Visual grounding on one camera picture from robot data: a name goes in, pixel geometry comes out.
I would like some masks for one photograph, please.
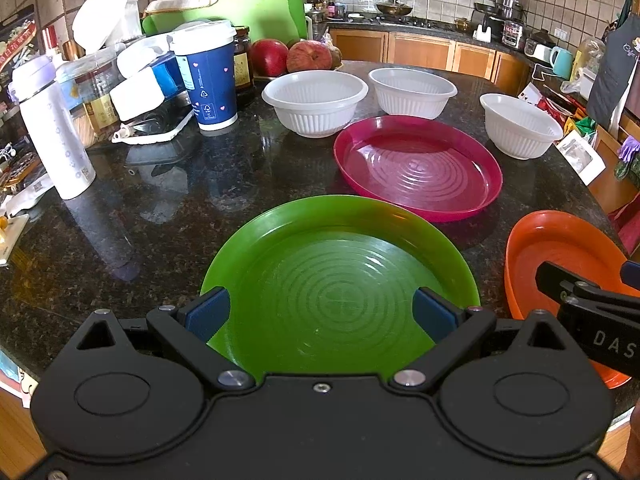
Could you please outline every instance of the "stove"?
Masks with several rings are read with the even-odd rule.
[[[437,30],[456,31],[455,23],[437,22],[436,20],[425,20],[424,18],[416,18],[415,16],[385,16],[383,14],[376,16],[372,20],[373,23],[384,25],[405,25],[407,27],[419,28],[435,28]]]

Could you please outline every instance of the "teal mug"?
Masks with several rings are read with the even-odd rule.
[[[564,48],[559,46],[553,47],[551,50],[551,56],[549,57],[549,63],[551,68],[554,69],[554,74],[569,79],[571,77],[571,68],[574,65],[574,56]]]

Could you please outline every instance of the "orange plate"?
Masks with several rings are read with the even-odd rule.
[[[620,281],[625,255],[607,235],[593,225],[561,211],[536,211],[513,227],[507,241],[504,288],[514,319],[524,319],[536,308],[558,314],[559,305],[536,288],[536,270],[550,261],[597,283],[605,290],[640,296]],[[593,363],[609,388],[630,377]]]

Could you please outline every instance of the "pink plate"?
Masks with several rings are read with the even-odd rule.
[[[432,222],[473,216],[502,188],[500,166],[482,144],[419,117],[391,115],[351,124],[335,139],[334,157],[360,195]]]

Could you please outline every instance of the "blue paper cup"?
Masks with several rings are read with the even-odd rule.
[[[172,35],[171,50],[203,130],[220,130],[238,120],[235,34],[228,20],[219,20],[184,28]]]

